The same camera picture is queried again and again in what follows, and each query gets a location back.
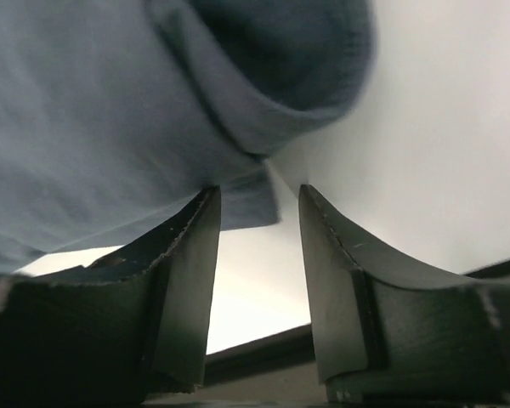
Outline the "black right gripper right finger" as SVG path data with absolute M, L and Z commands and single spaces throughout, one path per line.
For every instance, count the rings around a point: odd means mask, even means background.
M 340 404 L 510 404 L 510 260 L 457 275 L 298 197 L 314 353 Z

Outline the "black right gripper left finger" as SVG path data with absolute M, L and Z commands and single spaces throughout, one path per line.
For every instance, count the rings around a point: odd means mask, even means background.
M 220 221 L 211 188 L 87 267 L 0 275 L 0 407 L 128 405 L 200 386 Z

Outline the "grey blue t shirt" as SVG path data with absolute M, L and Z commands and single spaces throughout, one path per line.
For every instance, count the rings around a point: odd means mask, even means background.
M 276 224 L 266 160 L 342 118 L 367 1 L 0 1 L 0 273 L 122 246 L 200 190 Z

